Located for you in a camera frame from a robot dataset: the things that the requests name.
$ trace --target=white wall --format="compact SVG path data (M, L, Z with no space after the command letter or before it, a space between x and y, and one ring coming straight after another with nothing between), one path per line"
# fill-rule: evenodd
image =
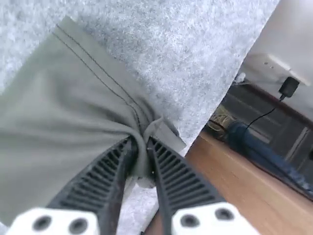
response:
M313 0L281 0L249 55L269 53L313 84ZM245 65L247 78L278 97L280 85L265 84L267 79ZM289 106L313 120L313 85L299 86L285 99Z

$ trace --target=shoe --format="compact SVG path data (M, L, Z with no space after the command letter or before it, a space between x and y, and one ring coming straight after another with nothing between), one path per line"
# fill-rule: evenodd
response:
M235 120L223 105L219 105L206 125L215 131L218 136L223 136L229 125Z

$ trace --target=power adapter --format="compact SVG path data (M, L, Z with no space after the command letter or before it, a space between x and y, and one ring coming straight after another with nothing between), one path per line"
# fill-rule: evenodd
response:
M295 80L293 77L287 77L287 79L284 81L283 85L279 89L279 93L282 94L280 100L283 100L285 97L292 97L298 86L299 82L297 80Z

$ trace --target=screw hole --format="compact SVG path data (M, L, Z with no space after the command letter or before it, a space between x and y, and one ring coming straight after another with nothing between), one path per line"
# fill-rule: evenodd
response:
M188 227L188 228L194 228L200 224L199 220L192 214L184 215L180 219L180 223L183 227Z
M69 225L69 231L72 234L81 234L87 229L87 221L85 219L75 219Z
M218 220L232 220L234 219L233 213L225 208L220 208L215 211L215 216Z
M51 223L51 217L50 216L42 216L38 218L35 223L33 224L33 230L35 231L43 231L49 227Z

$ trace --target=wall outlet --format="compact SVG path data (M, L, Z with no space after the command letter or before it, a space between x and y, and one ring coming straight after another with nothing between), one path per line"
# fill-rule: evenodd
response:
M310 86L311 82L298 75L292 68L271 54L248 55L244 64L260 73L263 77L274 82L283 82L287 77L292 76L300 83Z

